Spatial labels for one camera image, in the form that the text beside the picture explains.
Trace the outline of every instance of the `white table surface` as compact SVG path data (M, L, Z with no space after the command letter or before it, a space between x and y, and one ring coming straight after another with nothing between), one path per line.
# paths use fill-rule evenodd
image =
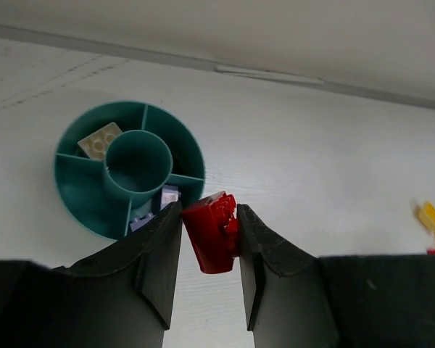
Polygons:
M106 247L63 207L54 150L84 110L159 105L202 148L205 195L225 189L313 255L424 253L435 204L435 111L0 39L0 258L69 266ZM183 235L165 348L251 348L238 264L199 272Z

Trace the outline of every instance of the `white wall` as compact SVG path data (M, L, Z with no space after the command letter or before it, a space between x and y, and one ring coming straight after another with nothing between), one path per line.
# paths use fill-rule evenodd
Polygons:
M435 0L0 0L0 24L435 98Z
M54 149L84 110L160 105L201 144L205 194L225 189L314 255L424 253L435 204L435 111L0 40L0 258L71 265L108 245L65 211ZM165 347L252 347L238 267L199 272L183 238Z

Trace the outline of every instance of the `red lego brick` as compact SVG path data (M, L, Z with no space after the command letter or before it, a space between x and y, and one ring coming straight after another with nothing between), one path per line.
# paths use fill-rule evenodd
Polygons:
M435 249L427 249L427 255L435 255Z
M183 224L203 273L232 270L239 255L235 199L224 191L203 198L182 211Z

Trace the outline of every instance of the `yellow lego brick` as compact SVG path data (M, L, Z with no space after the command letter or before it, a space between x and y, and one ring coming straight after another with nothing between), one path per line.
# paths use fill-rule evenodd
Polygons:
M435 232L435 207L430 202L424 203L418 217L427 229Z
M116 123L111 122L104 127L96 130L90 136L78 142L80 148L93 160L103 160L108 146L112 143L117 136L123 131L117 126Z

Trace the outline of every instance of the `teal sorting tray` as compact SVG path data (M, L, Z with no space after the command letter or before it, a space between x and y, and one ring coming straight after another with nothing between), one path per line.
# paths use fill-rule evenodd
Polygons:
M111 122L123 133L104 160L88 158L78 142ZM184 207L204 188L204 160L192 133L170 113L137 101L103 104L74 121L59 141L54 174L72 216L110 239L129 232L132 214L151 212L163 185L178 186Z

